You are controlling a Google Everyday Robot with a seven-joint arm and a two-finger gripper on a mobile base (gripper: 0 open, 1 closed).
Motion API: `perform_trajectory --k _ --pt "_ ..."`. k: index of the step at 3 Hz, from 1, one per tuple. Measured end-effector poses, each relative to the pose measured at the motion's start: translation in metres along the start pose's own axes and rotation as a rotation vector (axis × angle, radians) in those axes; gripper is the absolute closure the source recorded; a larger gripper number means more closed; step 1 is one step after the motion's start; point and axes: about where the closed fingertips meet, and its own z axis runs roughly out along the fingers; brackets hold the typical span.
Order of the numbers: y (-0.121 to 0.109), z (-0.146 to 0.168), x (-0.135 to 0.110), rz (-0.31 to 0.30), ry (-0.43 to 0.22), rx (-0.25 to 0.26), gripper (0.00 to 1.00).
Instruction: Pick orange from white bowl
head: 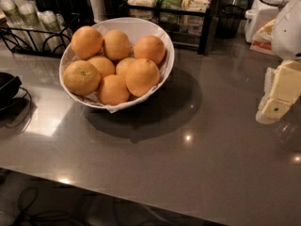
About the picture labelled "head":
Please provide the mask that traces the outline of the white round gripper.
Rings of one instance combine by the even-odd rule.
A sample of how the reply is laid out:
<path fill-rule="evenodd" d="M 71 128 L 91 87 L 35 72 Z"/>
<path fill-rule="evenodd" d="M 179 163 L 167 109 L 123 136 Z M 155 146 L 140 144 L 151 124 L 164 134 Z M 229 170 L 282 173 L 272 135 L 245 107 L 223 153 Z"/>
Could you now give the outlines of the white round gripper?
<path fill-rule="evenodd" d="M 272 124 L 279 121 L 301 96 L 301 0 L 290 0 L 275 19 L 272 52 L 283 60 L 268 68 L 264 77 L 263 96 L 256 121 Z"/>

